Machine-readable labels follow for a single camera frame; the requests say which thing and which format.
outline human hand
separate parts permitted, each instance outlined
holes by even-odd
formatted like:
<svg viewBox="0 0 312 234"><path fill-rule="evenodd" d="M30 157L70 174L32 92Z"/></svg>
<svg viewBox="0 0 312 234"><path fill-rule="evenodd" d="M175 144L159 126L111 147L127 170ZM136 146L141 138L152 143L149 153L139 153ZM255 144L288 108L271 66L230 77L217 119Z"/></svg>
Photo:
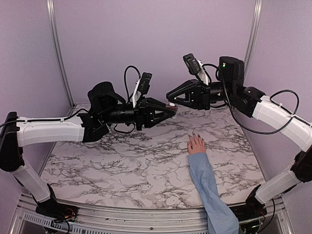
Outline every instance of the human hand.
<svg viewBox="0 0 312 234"><path fill-rule="evenodd" d="M200 137L195 135L193 133L193 136L190 136L190 141L187 142L187 149L189 154L196 154L196 153L205 153L206 147L205 147L205 141Z"/></svg>

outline blue sleeve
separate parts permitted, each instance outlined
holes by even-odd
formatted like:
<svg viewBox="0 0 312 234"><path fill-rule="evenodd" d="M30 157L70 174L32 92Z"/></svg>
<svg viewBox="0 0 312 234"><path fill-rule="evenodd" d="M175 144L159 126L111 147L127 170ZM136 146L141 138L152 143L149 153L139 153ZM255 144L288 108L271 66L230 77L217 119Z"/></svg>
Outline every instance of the blue sleeve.
<svg viewBox="0 0 312 234"><path fill-rule="evenodd" d="M208 214L209 234L238 234L238 219L221 201L213 168L204 153L189 155L190 173Z"/></svg>

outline finger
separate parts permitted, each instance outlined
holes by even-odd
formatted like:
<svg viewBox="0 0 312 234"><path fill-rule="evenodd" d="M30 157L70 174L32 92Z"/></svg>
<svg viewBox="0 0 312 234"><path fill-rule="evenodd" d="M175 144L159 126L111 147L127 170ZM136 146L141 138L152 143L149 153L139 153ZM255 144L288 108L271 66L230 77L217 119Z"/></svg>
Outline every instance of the finger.
<svg viewBox="0 0 312 234"><path fill-rule="evenodd" d="M189 137L190 137L190 143L192 144L192 146L193 146L193 145L195 145L194 138L193 138L193 137L191 137L191 136L189 136Z"/></svg>
<svg viewBox="0 0 312 234"><path fill-rule="evenodd" d="M194 142L195 142L195 144L198 144L198 138L197 138L197 136L196 136L196 134L195 134L195 133L193 133L193 138L194 138Z"/></svg>
<svg viewBox="0 0 312 234"><path fill-rule="evenodd" d="M198 143L200 144L200 145L202 145L202 139L201 139L201 137L200 137L200 134L198 134Z"/></svg>
<svg viewBox="0 0 312 234"><path fill-rule="evenodd" d="M187 142L187 149L188 149L189 153L190 153L191 150L193 149L190 142Z"/></svg>

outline human arm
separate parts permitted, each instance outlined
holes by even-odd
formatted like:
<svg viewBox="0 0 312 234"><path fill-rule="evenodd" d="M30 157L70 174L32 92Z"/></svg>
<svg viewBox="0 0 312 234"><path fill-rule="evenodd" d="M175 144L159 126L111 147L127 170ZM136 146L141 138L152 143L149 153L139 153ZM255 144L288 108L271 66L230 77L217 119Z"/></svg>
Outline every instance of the human arm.
<svg viewBox="0 0 312 234"><path fill-rule="evenodd" d="M188 150L190 174L208 214L209 233L238 234L238 219L219 197L213 168L205 153L204 140L200 136L191 136Z"/></svg>

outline metal frame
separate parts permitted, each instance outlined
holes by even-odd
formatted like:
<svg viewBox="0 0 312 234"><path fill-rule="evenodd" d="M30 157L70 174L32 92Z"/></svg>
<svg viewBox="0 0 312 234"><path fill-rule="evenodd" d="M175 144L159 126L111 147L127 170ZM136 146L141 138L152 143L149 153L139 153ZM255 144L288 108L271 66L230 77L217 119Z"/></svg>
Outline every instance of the metal frame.
<svg viewBox="0 0 312 234"><path fill-rule="evenodd" d="M49 15L51 33L52 33L52 38L53 38L53 43L54 43L54 49L55 49L55 53L56 53L57 61L58 61L58 68L61 74L62 83L64 86L67 101L70 107L73 108L75 103L74 103L73 95L70 91L70 86L68 83L64 61L63 61L63 57L62 57L62 53L60 49L57 21L56 21L55 12L54 12L54 1L47 0L47 7L48 7L48 15Z"/></svg>
<svg viewBox="0 0 312 234"><path fill-rule="evenodd" d="M64 204L78 207L78 215L75 222L70 222L71 233L97 233L97 234L207 234L207 213L203 208L197 209L126 209L116 207L104 207L77 202L59 200ZM281 228L284 234L293 234L284 203L279 197L275 199L278 217L282 217ZM23 221L51 228L52 218L35 213L36 203L28 194L22 194L15 211L9 234L20 234ZM267 204L268 214L273 214L273 203ZM250 219L240 224L255 221ZM55 230L67 230L67 225L58 224Z"/></svg>
<svg viewBox="0 0 312 234"><path fill-rule="evenodd" d="M248 72L250 59L254 51L255 42L257 39L258 31L259 31L262 2L263 0L256 0L255 5L254 5L253 22L252 22L247 51L246 51L245 60L244 60L245 61L245 76L247 75L247 72Z"/></svg>

